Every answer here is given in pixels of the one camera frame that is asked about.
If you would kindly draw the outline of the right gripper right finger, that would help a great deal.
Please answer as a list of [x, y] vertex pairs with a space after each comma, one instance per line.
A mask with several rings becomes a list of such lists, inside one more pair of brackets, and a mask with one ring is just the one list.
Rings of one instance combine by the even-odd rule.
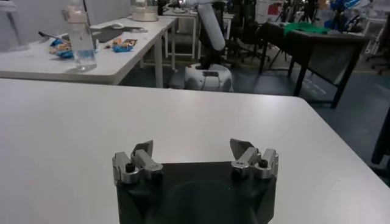
[[251, 142], [239, 139], [230, 139], [230, 149], [235, 159], [231, 168], [240, 178], [250, 174], [259, 180], [277, 178], [279, 155], [275, 149], [261, 153]]

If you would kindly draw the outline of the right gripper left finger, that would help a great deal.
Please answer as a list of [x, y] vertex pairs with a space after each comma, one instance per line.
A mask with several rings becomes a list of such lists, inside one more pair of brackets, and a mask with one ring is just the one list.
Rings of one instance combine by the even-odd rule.
[[159, 182], [163, 177], [163, 165], [152, 159], [153, 140], [137, 144], [128, 155], [117, 152], [112, 158], [115, 184], [138, 184], [142, 178]]

